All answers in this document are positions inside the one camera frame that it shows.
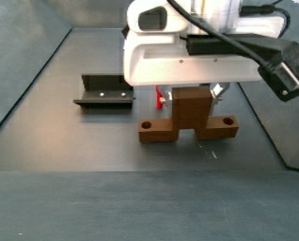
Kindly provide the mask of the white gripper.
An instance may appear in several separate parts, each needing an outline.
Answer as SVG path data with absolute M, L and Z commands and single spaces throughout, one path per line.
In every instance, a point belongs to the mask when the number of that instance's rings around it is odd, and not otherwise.
M 257 64 L 220 44 L 204 43 L 189 52 L 189 38 L 211 36 L 176 12 L 176 2 L 192 17 L 201 18 L 216 32 L 276 39 L 284 19 L 272 14 L 241 16 L 243 0 L 135 0 L 127 9 L 123 73 L 132 86 L 217 83 L 211 90 L 217 103 L 229 88 L 227 82 L 260 79 Z M 169 105 L 172 89 L 160 88 L 160 102 Z

